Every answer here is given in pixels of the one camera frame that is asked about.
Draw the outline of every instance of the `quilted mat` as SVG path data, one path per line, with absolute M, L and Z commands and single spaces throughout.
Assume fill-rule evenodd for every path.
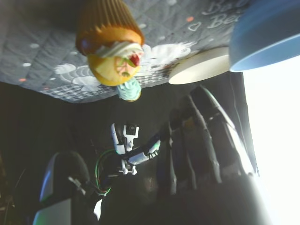
M 85 0 L 0 0 L 0 81 L 72 103 L 116 95 L 91 73 L 75 47 Z M 184 58 L 228 46 L 251 0 L 125 0 L 146 37 L 143 88 L 168 82 Z

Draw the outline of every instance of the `orange dot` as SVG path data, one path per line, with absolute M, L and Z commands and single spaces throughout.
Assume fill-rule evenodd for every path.
M 194 17 L 193 16 L 190 16 L 186 19 L 187 22 L 192 22 L 194 20 Z

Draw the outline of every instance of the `blue bowl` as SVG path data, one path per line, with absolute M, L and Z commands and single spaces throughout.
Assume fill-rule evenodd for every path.
M 300 0 L 256 0 L 236 25 L 230 70 L 264 67 L 300 55 Z

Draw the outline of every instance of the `red fruit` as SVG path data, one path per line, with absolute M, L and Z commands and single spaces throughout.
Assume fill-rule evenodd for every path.
M 140 64 L 140 58 L 137 54 L 132 55 L 129 60 L 132 61 L 136 67 Z

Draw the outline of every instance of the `white bowl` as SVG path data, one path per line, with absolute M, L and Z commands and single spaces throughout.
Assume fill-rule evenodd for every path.
M 256 0 L 230 42 L 231 71 L 259 68 L 300 55 L 300 0 Z
M 170 73 L 169 83 L 192 83 L 229 71 L 228 48 L 216 48 L 180 62 Z

